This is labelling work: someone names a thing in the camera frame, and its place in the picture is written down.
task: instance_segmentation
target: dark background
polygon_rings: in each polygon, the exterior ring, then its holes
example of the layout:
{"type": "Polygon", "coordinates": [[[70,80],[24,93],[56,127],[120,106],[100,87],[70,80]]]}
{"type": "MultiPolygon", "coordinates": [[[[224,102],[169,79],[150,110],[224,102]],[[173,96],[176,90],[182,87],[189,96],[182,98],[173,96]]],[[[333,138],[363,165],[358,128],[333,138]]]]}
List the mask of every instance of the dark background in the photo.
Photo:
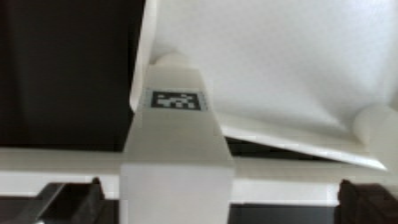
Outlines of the dark background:
{"type": "Polygon", "coordinates": [[[143,9],[0,1],[0,146],[121,151],[143,9]]]}

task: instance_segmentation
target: white fabric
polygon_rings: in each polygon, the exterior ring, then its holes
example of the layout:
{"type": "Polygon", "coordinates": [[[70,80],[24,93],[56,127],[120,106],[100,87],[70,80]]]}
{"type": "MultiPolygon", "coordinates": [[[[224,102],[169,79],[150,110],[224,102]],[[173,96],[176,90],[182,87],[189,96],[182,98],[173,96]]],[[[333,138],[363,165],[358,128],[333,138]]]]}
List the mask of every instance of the white fabric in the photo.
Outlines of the white fabric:
{"type": "Polygon", "coordinates": [[[395,0],[162,0],[153,59],[189,55],[216,110],[352,139],[398,89],[395,0]]]}

